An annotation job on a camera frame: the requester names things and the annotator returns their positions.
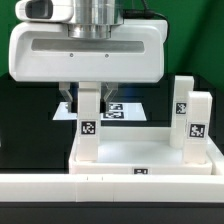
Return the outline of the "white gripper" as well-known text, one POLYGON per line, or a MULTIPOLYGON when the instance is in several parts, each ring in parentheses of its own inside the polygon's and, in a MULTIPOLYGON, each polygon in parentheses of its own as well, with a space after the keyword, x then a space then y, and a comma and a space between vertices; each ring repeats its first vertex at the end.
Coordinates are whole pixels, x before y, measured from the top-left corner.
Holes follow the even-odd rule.
POLYGON ((156 83, 164 75, 164 20, 130 20, 111 28, 108 39, 76 39, 64 24, 22 22, 9 42, 9 74, 22 82, 60 82, 70 113, 77 100, 70 82, 103 82, 100 111, 121 83, 156 83))

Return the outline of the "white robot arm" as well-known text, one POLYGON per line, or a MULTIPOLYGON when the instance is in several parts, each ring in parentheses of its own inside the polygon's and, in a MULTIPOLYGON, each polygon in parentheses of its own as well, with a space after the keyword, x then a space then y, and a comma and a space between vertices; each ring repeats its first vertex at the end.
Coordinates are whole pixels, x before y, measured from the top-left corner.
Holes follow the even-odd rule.
POLYGON ((22 82, 156 83, 166 20, 122 0, 19 0, 9 74, 22 82))

